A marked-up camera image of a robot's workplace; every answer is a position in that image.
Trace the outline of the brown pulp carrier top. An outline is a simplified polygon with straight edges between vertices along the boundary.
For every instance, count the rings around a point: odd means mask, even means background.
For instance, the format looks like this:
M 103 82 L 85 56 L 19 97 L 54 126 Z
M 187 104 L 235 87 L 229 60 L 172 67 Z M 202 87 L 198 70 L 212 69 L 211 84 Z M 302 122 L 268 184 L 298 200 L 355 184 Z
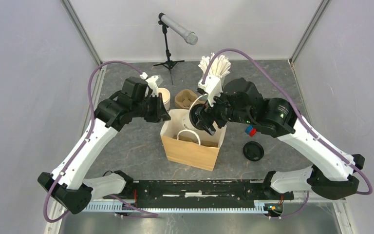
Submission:
M 189 138 L 189 137 L 186 137 L 186 136 L 179 136 L 179 137 L 173 136 L 173 139 L 177 139 L 177 140 L 181 140 L 181 141 L 186 141 L 186 142 L 193 142 L 193 143 L 196 143 L 196 144 L 199 143 L 198 140 L 197 140 L 197 138 L 192 139 L 192 138 Z M 200 140 L 200 142 L 201 142 L 201 145 L 205 146 L 205 147 L 216 147 L 216 148 L 219 148 L 217 142 L 203 141 L 203 140 Z

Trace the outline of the white paper cup printed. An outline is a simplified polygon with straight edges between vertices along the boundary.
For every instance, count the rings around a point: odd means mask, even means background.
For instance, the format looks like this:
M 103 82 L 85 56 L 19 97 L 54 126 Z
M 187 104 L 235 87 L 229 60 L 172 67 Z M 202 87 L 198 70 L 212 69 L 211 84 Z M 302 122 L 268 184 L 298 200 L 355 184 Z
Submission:
M 159 88 L 159 93 L 162 95 L 164 107 L 167 111 L 170 110 L 170 92 L 166 88 Z

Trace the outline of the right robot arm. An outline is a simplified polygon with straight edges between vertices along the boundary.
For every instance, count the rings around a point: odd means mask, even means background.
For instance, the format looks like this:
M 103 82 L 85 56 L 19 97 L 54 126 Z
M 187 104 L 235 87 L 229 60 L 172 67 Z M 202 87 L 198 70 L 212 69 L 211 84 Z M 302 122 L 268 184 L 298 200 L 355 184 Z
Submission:
M 214 135 L 228 122 L 248 124 L 248 132 L 276 138 L 300 152 L 312 165 L 296 171 L 270 171 L 262 183 L 262 194 L 274 199 L 279 194 L 312 191 L 338 200 L 358 193 L 359 172 L 365 159 L 343 153 L 321 136 L 297 108 L 282 98 L 263 98 L 256 85 L 244 78 L 226 85 L 216 76 L 198 83 L 198 92 L 207 96 L 190 110 L 189 119 L 198 130 Z

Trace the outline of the black plastic cup lid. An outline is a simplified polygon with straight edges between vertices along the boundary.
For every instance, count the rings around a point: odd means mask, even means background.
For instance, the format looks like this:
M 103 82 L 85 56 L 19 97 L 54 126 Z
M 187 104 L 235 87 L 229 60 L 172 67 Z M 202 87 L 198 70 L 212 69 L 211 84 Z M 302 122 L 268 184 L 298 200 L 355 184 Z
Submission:
M 195 129 L 203 131 L 203 124 L 199 119 L 199 112 L 204 107 L 204 104 L 196 104 L 189 111 L 189 120 Z

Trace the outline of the brown paper bag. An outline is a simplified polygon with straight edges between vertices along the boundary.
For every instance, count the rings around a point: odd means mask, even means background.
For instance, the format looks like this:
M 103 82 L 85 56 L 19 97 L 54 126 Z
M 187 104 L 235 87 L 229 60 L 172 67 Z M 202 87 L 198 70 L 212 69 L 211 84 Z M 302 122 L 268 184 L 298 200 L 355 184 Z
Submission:
M 191 167 L 213 171 L 224 141 L 226 126 L 218 128 L 216 124 L 213 124 L 216 129 L 215 135 L 213 136 L 205 131 L 185 129 L 182 125 L 182 119 L 187 112 L 187 109 L 170 110 L 169 114 L 171 120 L 164 122 L 161 129 L 160 137 L 167 159 Z M 192 139 L 197 138 L 199 143 L 196 144 L 173 139 L 173 136 L 185 136 Z M 219 148 L 202 146 L 200 140 L 217 142 Z

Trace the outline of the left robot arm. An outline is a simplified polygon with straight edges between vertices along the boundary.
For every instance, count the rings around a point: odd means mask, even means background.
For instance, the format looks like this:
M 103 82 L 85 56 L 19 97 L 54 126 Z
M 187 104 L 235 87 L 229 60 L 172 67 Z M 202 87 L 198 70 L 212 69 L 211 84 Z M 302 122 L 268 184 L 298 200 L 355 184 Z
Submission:
M 129 198 L 132 179 L 124 173 L 85 179 L 85 175 L 103 148 L 133 118 L 159 123 L 171 119 L 164 98 L 158 91 L 162 78 L 129 77 L 120 91 L 101 101 L 90 125 L 76 146 L 51 173 L 41 173 L 39 184 L 70 213 L 77 214 L 95 199 L 108 195 Z

